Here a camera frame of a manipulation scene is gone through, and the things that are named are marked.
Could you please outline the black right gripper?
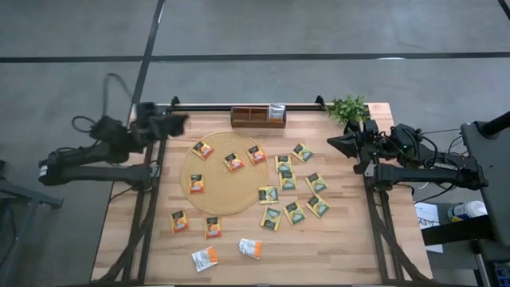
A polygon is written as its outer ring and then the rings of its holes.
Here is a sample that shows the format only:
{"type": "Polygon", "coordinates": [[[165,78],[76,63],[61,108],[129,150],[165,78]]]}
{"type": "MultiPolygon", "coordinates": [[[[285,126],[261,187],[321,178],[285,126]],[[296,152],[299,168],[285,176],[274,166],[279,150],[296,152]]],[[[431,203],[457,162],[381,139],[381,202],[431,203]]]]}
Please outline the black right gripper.
{"type": "Polygon", "coordinates": [[[359,133],[356,139],[356,135],[346,134],[328,138],[327,142],[347,158],[354,157],[358,160],[358,163],[353,167],[356,174],[363,174],[370,164],[379,160],[380,143],[373,136],[359,133]]]}

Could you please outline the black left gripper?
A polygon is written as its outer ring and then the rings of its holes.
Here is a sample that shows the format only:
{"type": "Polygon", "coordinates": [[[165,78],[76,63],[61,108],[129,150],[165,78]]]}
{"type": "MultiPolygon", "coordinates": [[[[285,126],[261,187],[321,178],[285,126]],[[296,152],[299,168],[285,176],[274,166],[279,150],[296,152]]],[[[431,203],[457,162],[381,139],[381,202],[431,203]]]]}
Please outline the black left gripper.
{"type": "Polygon", "coordinates": [[[166,140],[168,136],[179,137],[185,133],[187,114],[145,116],[133,120],[135,140],[166,140]]]}

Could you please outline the wooden organizer box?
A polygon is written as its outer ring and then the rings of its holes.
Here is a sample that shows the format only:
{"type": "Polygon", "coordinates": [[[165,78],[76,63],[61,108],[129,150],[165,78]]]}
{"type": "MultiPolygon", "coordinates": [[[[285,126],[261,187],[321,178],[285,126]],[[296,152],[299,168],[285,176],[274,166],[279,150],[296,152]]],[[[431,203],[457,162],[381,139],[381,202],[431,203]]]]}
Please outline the wooden organizer box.
{"type": "Polygon", "coordinates": [[[232,128],[285,128],[286,112],[281,119],[269,118],[269,107],[232,107],[232,128]]]}

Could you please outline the green plant in white pot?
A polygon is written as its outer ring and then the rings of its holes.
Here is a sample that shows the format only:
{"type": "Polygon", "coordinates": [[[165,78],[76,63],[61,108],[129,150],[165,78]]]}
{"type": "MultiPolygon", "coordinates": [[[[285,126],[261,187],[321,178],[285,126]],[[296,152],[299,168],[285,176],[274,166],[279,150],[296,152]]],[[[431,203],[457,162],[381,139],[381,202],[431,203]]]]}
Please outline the green plant in white pot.
{"type": "Polygon", "coordinates": [[[371,118],[364,97],[352,94],[348,94],[345,99],[334,98],[332,103],[326,107],[326,112],[337,124],[358,123],[371,118]]]}

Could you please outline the round woven placemat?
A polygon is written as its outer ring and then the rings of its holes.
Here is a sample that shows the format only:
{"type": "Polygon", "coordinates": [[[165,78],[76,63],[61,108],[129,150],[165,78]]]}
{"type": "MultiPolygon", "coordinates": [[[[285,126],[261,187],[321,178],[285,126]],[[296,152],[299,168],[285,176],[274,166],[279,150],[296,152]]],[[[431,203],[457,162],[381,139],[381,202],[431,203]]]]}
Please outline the round woven placemat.
{"type": "Polygon", "coordinates": [[[269,163],[253,165],[247,150],[257,145],[252,138],[234,132],[210,134],[199,141],[210,145],[214,152],[207,160],[188,150],[179,172],[179,185],[186,199],[197,209],[213,215],[242,212],[258,201],[258,189],[269,184],[269,163]],[[245,164],[230,172],[223,159],[235,153],[245,164]],[[190,176],[201,174],[205,180],[203,193],[190,194],[190,176]]]}

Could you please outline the white paper sheet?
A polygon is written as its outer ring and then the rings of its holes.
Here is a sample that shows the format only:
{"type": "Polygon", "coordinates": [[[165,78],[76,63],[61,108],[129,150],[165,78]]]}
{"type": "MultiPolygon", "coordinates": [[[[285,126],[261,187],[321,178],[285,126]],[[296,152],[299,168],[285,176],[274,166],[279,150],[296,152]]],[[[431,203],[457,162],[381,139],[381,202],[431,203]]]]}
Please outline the white paper sheet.
{"type": "MultiPolygon", "coordinates": [[[[419,224],[421,230],[424,230],[424,229],[427,229],[430,227],[440,226],[439,216],[438,216],[439,214],[438,214],[436,205],[419,202],[419,203],[415,203],[414,207],[415,207],[416,215],[418,217],[418,224],[419,224]]],[[[443,253],[443,245],[438,244],[438,245],[426,246],[426,250],[429,252],[442,254],[443,253]]]]}

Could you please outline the black flat bar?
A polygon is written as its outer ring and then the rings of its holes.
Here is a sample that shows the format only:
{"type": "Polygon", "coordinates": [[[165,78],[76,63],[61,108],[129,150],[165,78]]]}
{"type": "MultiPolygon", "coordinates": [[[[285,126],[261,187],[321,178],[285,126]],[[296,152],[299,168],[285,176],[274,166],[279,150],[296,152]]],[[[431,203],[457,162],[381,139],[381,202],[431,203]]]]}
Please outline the black flat bar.
{"type": "Polygon", "coordinates": [[[489,216],[484,215],[423,229],[422,237],[426,246],[432,246],[451,242],[494,239],[495,235],[489,216]]]}

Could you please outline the white blue wipes canister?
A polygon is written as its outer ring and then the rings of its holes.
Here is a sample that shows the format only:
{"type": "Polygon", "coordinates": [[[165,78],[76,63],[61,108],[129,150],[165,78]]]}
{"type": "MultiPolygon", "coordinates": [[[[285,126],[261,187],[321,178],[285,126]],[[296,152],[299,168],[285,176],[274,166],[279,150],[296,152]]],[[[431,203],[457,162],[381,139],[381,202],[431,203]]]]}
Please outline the white blue wipes canister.
{"type": "Polygon", "coordinates": [[[478,200],[458,204],[450,207],[447,211],[447,216],[451,222],[461,222],[487,214],[485,203],[478,200]]]}

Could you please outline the black cart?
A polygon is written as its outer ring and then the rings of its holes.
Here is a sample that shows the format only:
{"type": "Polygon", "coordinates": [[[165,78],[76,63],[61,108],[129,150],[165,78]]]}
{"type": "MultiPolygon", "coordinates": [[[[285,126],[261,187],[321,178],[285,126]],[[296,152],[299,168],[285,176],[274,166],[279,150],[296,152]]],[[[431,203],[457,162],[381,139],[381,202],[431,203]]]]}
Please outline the black cart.
{"type": "Polygon", "coordinates": [[[510,111],[490,121],[462,124],[461,133],[488,181],[481,194],[495,239],[510,246],[510,111]]]}

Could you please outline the grey metal stand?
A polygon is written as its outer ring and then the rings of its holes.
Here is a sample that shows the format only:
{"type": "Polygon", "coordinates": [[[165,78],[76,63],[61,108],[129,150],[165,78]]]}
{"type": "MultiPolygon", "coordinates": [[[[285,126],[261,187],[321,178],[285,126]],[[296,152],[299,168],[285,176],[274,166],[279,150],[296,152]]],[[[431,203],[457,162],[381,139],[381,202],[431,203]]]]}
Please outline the grey metal stand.
{"type": "Polygon", "coordinates": [[[46,204],[61,209],[64,202],[11,183],[5,176],[6,167],[6,161],[0,159],[0,287],[14,286],[38,207],[46,204]]]}

